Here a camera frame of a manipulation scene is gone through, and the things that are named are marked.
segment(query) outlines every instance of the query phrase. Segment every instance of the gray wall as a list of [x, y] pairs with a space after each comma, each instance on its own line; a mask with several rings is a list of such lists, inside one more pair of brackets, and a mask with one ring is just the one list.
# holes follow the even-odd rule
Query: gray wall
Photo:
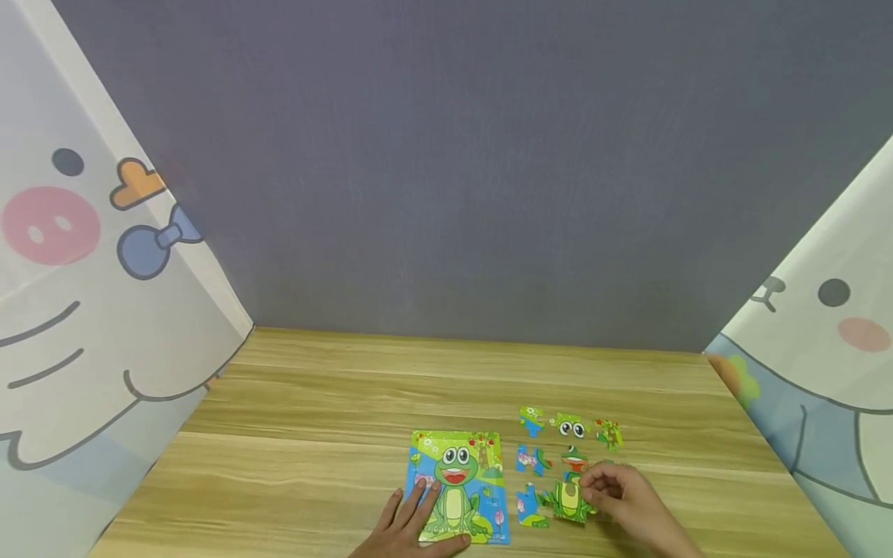
[[260, 325], [700, 350], [893, 132], [886, 1], [55, 3]]

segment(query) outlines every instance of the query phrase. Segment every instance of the wood grain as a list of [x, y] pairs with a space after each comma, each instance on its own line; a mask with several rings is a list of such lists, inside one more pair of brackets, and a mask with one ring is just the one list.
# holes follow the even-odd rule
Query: wood grain
[[557, 478], [567, 441], [531, 440], [522, 404], [617, 420], [614, 458], [644, 471], [710, 556], [845, 556], [699, 354], [258, 329], [97, 544], [93, 556], [346, 556], [404, 484], [413, 429], [494, 430], [504, 443], [510, 546], [467, 556], [634, 556], [605, 516], [517, 523], [519, 443]]

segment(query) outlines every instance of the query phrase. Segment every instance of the pink cheek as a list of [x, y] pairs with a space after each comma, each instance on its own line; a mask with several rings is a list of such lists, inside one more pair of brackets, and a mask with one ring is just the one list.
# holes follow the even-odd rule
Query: pink cheek
[[880, 353], [893, 345], [887, 330], [867, 318], [846, 318], [838, 324], [838, 333], [844, 341], [866, 353]]
[[99, 244], [99, 216], [81, 196], [65, 188], [28, 188], [6, 204], [0, 227], [9, 246], [32, 262], [64, 265]]

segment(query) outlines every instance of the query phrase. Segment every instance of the blue bow tie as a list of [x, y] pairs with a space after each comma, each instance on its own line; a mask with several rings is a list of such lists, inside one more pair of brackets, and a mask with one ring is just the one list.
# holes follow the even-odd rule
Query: blue bow tie
[[197, 244], [201, 241], [202, 235], [198, 234], [179, 204], [175, 204], [167, 227], [156, 229], [148, 225], [134, 225], [125, 230], [118, 240], [118, 259], [132, 278], [145, 281], [164, 271], [164, 266], [171, 259], [173, 245], [178, 242]]

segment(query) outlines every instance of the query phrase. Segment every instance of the green frog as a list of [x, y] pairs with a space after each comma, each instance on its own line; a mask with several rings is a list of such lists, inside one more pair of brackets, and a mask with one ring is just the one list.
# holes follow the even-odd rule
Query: green frog
[[478, 460], [467, 447], [450, 447], [434, 465], [434, 478], [443, 484], [438, 502], [434, 504], [431, 522], [426, 531], [434, 534], [452, 531], [472, 536], [487, 534], [488, 530], [473, 521], [478, 512], [480, 495], [471, 498], [465, 486], [478, 473]]
[[555, 491], [546, 492], [544, 503], [552, 505], [555, 517], [585, 523], [586, 517], [595, 511], [589, 502], [583, 499], [580, 485], [576, 482], [555, 482]]

